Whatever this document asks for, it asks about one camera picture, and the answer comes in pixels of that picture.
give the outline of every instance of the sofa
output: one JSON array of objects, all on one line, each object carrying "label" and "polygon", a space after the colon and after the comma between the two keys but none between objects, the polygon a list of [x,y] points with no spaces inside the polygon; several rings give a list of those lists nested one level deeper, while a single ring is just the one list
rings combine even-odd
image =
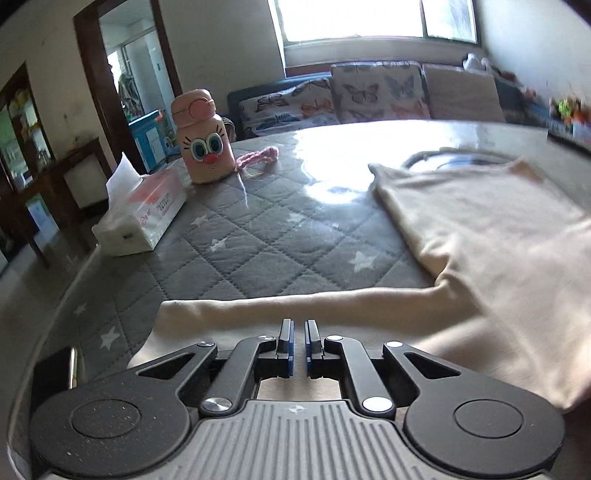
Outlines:
[{"label": "sofa", "polygon": [[335,64],[228,94],[237,140],[322,125],[441,119],[538,125],[517,86],[483,72],[413,61]]}]

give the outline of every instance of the blue cabinet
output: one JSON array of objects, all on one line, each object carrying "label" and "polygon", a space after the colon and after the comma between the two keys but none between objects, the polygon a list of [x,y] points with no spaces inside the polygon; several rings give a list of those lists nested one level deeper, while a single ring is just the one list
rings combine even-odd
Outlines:
[{"label": "blue cabinet", "polygon": [[166,141],[160,134],[156,121],[159,115],[160,112],[155,110],[129,124],[131,134],[148,172],[166,160]]}]

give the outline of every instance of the ribbed gray plate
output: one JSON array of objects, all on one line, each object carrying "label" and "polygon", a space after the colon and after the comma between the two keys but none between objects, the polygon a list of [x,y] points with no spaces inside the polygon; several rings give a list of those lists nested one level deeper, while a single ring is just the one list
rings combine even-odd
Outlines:
[{"label": "ribbed gray plate", "polygon": [[[48,480],[60,478],[49,476]],[[351,412],[344,401],[251,400],[226,419],[205,420],[183,451],[142,480],[448,480],[425,464],[394,426]],[[535,480],[549,480],[538,475]]]}]

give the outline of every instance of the tissue box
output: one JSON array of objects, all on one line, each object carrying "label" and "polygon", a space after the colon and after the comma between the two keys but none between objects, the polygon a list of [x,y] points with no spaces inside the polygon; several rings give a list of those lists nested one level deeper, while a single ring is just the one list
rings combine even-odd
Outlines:
[{"label": "tissue box", "polygon": [[186,200],[183,184],[173,170],[146,176],[114,205],[109,195],[109,211],[92,233],[106,255],[152,251]]}]

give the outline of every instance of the pink cord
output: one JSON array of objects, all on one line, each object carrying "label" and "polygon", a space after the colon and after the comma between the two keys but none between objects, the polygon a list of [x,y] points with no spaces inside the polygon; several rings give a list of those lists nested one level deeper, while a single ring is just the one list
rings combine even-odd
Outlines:
[{"label": "pink cord", "polygon": [[279,149],[277,147],[266,147],[258,152],[247,153],[236,159],[236,169],[244,170],[247,166],[253,165],[260,161],[266,163],[275,163],[279,156]]}]

